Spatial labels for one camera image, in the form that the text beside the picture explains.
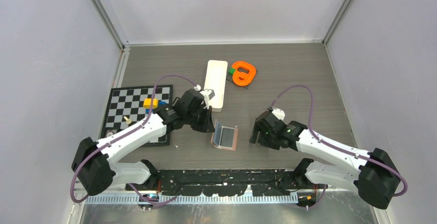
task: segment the orange toy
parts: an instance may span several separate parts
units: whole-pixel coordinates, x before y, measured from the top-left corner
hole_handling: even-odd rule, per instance
[[[253,65],[243,61],[235,62],[232,65],[232,69],[235,69],[232,75],[232,80],[234,81],[235,84],[241,87],[249,85],[254,79],[255,74],[257,73],[257,70]],[[239,71],[238,69],[243,69],[247,73]]]

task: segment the yellow block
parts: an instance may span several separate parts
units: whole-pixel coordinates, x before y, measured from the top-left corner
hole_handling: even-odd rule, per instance
[[[150,99],[150,98],[145,99],[143,102],[143,107],[146,109],[149,109],[151,101],[152,101],[152,99]],[[158,99],[153,99],[153,109],[158,107],[158,102],[159,102]]]

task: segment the chessboard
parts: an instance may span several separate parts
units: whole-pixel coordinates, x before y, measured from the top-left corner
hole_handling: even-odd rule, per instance
[[[129,87],[111,89],[108,104],[106,106],[105,119],[100,137],[104,138],[113,135],[146,117],[146,108],[143,102],[152,97],[153,86]],[[173,85],[158,85],[156,88],[155,99],[162,103],[171,103],[173,95]],[[129,125],[123,116],[132,120]],[[170,134],[164,135],[157,140],[150,141],[143,146],[169,145]]]

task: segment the black square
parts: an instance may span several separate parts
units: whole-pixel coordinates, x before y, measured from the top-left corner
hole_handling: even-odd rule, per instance
[[[110,116],[110,117],[108,117],[108,120],[106,122],[113,123],[114,119],[115,119],[115,116]]]

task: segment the gray tabletop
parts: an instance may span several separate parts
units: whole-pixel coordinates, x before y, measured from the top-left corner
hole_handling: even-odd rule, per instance
[[[313,128],[341,143],[354,146],[331,65],[322,44],[172,45],[132,47],[123,78],[123,87],[153,85],[158,78],[180,74],[203,86],[208,60],[225,60],[231,66],[246,61],[258,73],[248,89],[226,83],[222,112],[213,121],[237,127],[236,151],[214,148],[211,134],[184,127],[172,132],[171,144],[145,147],[122,162],[150,160],[161,169],[294,168],[302,158],[313,156],[291,149],[280,151],[248,142],[255,118],[284,88],[306,84],[314,93]],[[168,78],[161,84],[174,85],[174,97],[192,86],[185,80]],[[307,124],[310,96],[305,89],[286,93],[275,105],[285,111],[285,122]]]

